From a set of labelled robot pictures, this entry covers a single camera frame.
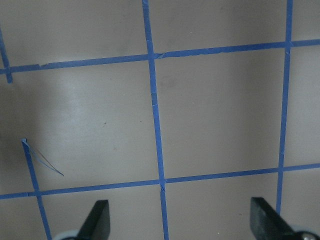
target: gray floor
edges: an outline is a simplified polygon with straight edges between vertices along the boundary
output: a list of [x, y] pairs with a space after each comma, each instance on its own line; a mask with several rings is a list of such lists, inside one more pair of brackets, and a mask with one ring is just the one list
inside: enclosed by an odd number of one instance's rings
[[[149, 0], [152, 59], [147, 2], [0, 0], [0, 239], [50, 240], [109, 199], [110, 240], [163, 240], [163, 219], [165, 240], [253, 240], [252, 196], [319, 233], [320, 1], [293, 1], [291, 41], [284, 0]], [[45, 216], [22, 138], [64, 174], [33, 159]]]

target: vertical blue tape strip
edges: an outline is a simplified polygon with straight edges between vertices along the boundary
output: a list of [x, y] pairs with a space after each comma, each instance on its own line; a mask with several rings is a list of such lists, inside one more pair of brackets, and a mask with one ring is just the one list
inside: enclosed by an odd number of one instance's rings
[[[30, 172], [31, 181], [32, 181], [32, 185], [33, 185], [34, 191], [35, 191], [35, 193], [39, 193], [40, 192], [39, 184], [38, 184], [37, 177], [36, 177], [36, 171], [35, 171], [34, 165], [32, 163], [32, 158], [31, 158], [31, 154], [30, 154], [30, 149], [29, 149], [28, 144], [27, 144], [27, 139], [23, 138], [21, 140], [21, 142], [22, 142], [22, 146], [23, 146], [26, 162], [27, 162], [27, 165], [28, 165], [28, 168], [29, 168], [29, 172]], [[40, 194], [39, 195], [36, 194], [36, 199], [37, 199], [37, 202], [38, 202], [39, 211], [40, 211], [40, 215], [41, 215], [44, 231], [45, 231], [45, 234], [46, 234], [46, 238], [47, 238], [47, 240], [52, 240], [52, 236], [51, 236], [51, 232], [50, 232], [50, 228], [49, 228], [49, 223], [48, 223], [48, 219], [47, 219], [47, 215], [46, 215], [44, 204], [42, 202], [41, 195]]]
[[166, 180], [165, 180], [164, 162], [163, 162], [163, 155], [162, 155], [160, 118], [159, 118], [159, 108], [158, 108], [158, 99], [157, 99], [155, 53], [154, 53], [154, 46], [152, 42], [148, 0], [142, 0], [142, 10], [143, 10], [145, 40], [146, 40], [146, 47], [148, 52], [150, 90], [151, 90], [151, 99], [152, 99], [152, 111], [153, 111], [155, 144], [156, 144], [157, 161], [158, 161], [159, 183], [161, 187], [160, 200], [161, 200], [161, 211], [162, 211], [163, 235], [164, 235], [164, 240], [169, 240], [167, 202], [166, 202]]
[[290, 53], [291, 53], [291, 47], [292, 47], [292, 43], [291, 43], [292, 12], [293, 12], [293, 0], [287, 0], [282, 111], [281, 111], [281, 129], [280, 129], [280, 146], [279, 146], [279, 163], [278, 163], [278, 182], [277, 182], [276, 207], [275, 207], [278, 214], [280, 214], [281, 212], [282, 188], [283, 188], [283, 177], [284, 177], [288, 95], [289, 95], [289, 79], [290, 79]]
[[7, 80], [8, 84], [11, 84], [13, 81], [13, 78], [12, 78], [12, 74], [11, 74], [11, 70], [10, 70], [9, 59], [7, 56], [7, 51], [6, 51], [5, 42], [4, 42], [1, 28], [0, 28], [0, 52], [1, 52], [3, 66], [5, 68], [4, 70], [5, 70], [6, 80]]

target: blue tape grid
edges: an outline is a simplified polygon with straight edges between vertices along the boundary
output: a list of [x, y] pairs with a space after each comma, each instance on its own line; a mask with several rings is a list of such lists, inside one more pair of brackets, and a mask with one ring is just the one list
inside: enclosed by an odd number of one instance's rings
[[[12, 73], [19, 73], [19, 72], [40, 71], [40, 70], [60, 69], [60, 68], [73, 68], [73, 67], [83, 67], [83, 66], [93, 66], [93, 65], [105, 65], [105, 64], [113, 64], [113, 63], [126, 63], [126, 62], [136, 62], [136, 61], [146, 61], [146, 60], [148, 60], [148, 63], [149, 63], [150, 90], [151, 90], [152, 110], [153, 110], [153, 119], [154, 119], [154, 127], [155, 127], [159, 179], [40, 191], [38, 181], [36, 178], [36, 173], [35, 173], [33, 163], [31, 160], [29, 148], [22, 142], [24, 153], [25, 153], [25, 156], [27, 159], [27, 164], [28, 164], [29, 171], [30, 171], [30, 176], [31, 176], [34, 191], [33, 192], [19, 192], [19, 193], [3, 194], [3, 195], [0, 195], [0, 200], [24, 198], [24, 197], [37, 197], [43, 226], [44, 226], [45, 233], [46, 233], [48, 240], [51, 240], [52, 237], [50, 234], [50, 228], [49, 228], [49, 224], [48, 224], [48, 220], [46, 217], [46, 213], [45, 213], [45, 209], [43, 206], [41, 196], [54, 195], [54, 194], [76, 193], [76, 192], [87, 192], [87, 191], [96, 191], [96, 190], [106, 190], [106, 189], [116, 189], [116, 188], [129, 188], [129, 187], [148, 186], [148, 185], [160, 185], [160, 187], [161, 187], [160, 199], [161, 199], [164, 239], [169, 240], [165, 184], [188, 182], [188, 181], [209, 180], [209, 179], [219, 179], [219, 178], [251, 176], [251, 175], [259, 175], [259, 174], [269, 174], [269, 173], [278, 173], [276, 210], [278, 213], [280, 213], [281, 200], [282, 200], [283, 173], [290, 172], [290, 171], [299, 171], [299, 170], [320, 168], [320, 163], [296, 165], [296, 166], [284, 166], [291, 48], [320, 45], [320, 39], [291, 41], [293, 0], [287, 1], [286, 35], [285, 35], [284, 42], [271, 42], [271, 43], [260, 43], [260, 44], [248, 44], [248, 45], [212, 47], [212, 48], [201, 48], [201, 49], [191, 49], [191, 50], [179, 50], [179, 51], [170, 51], [170, 52], [165, 52], [165, 53], [154, 53], [150, 19], [149, 19], [148, 0], [142, 0], [142, 7], [143, 7], [145, 37], [146, 37], [146, 44], [147, 44], [147, 54], [118, 56], [118, 57], [106, 57], [106, 58], [97, 58], [97, 59], [85, 59], [85, 60], [74, 60], [74, 61], [64, 61], [64, 62], [52, 62], [52, 63], [48, 63], [45, 65], [33, 64], [33, 65], [22, 65], [22, 66], [12, 66], [11, 67], [9, 64], [9, 59], [8, 59], [7, 53], [6, 53], [6, 48], [5, 48], [2, 32], [0, 30], [0, 51], [1, 51], [3, 65], [4, 65], [4, 69], [0, 69], [0, 74], [6, 75], [8, 83], [12, 83], [12, 81], [13, 81]], [[163, 157], [162, 157], [159, 108], [158, 108], [158, 100], [157, 100], [155, 60], [156, 59], [164, 59], [164, 58], [188, 57], [188, 56], [210, 55], [210, 54], [219, 54], [219, 53], [232, 53], [232, 52], [255, 51], [255, 50], [265, 50], [265, 49], [277, 49], [277, 48], [284, 48], [284, 50], [285, 50], [278, 167], [258, 169], [258, 170], [225, 172], [225, 173], [216, 173], [216, 174], [176, 177], [176, 178], [165, 179]]]
[[293, 0], [287, 0], [286, 3], [286, 27], [285, 27], [285, 48], [284, 48], [284, 72], [283, 72], [283, 92], [282, 92], [282, 110], [281, 110], [281, 129], [280, 129], [280, 146], [279, 146], [279, 163], [278, 163], [278, 181], [276, 190], [276, 211], [281, 212], [282, 187], [284, 178], [284, 161], [286, 145], [286, 128], [288, 112], [288, 94], [290, 78], [290, 53], [291, 53], [291, 35], [292, 35], [292, 12]]
[[52, 240], [52, 236], [51, 236], [51, 233], [50, 233], [50, 227], [49, 227], [47, 216], [46, 216], [46, 211], [45, 211], [45, 208], [44, 208], [44, 204], [42, 202], [42, 197], [41, 197], [40, 194], [38, 194], [40, 192], [40, 189], [39, 189], [39, 184], [38, 184], [36, 172], [35, 172], [35, 169], [34, 169], [34, 165], [32, 163], [30, 149], [28, 147], [27, 140], [25, 138], [22, 139], [21, 142], [22, 142], [22, 146], [23, 146], [26, 162], [27, 162], [27, 165], [28, 165], [28, 168], [29, 168], [33, 189], [34, 189], [34, 192], [36, 193], [36, 199], [37, 199], [37, 202], [38, 202], [39, 211], [40, 211], [40, 215], [41, 215], [41, 218], [42, 218], [42, 223], [43, 223], [44, 231], [45, 231], [45, 234], [46, 234], [46, 238], [48, 240]]

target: black object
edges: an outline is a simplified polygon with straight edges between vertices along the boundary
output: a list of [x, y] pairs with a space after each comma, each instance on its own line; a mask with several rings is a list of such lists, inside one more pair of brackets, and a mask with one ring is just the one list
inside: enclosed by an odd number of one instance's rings
[[252, 197], [250, 228], [256, 240], [320, 240], [308, 231], [295, 232], [263, 197]]
[[96, 201], [79, 233], [63, 240], [107, 240], [110, 234], [108, 200]]

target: floor tile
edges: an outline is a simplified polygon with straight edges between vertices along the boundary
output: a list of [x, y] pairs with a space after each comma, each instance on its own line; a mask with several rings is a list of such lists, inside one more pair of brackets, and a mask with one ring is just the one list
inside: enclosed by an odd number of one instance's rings
[[37, 199], [0, 200], [0, 239], [46, 239]]
[[250, 239], [250, 199], [276, 205], [277, 174], [166, 185], [170, 240]]
[[145, 54], [140, 0], [2, 0], [11, 66]]
[[282, 49], [156, 61], [167, 178], [278, 166]]
[[11, 100], [17, 95], [14, 86], [8, 84], [5, 75], [0, 75], [0, 195], [19, 192], [32, 192], [33, 186], [20, 142], [21, 135], [13, 129], [11, 121]]
[[319, 163], [320, 46], [291, 50], [285, 165]]
[[163, 240], [158, 185], [44, 196], [52, 235], [79, 229], [97, 200], [109, 200], [109, 240]]
[[286, 1], [151, 0], [155, 52], [285, 40]]
[[290, 224], [320, 234], [320, 169], [285, 172], [281, 215]]
[[42, 190], [158, 179], [148, 62], [13, 78], [0, 97], [3, 137], [17, 142], [5, 156], [20, 159], [19, 141], [27, 138], [64, 174], [34, 160]]
[[294, 0], [292, 40], [320, 39], [320, 2]]

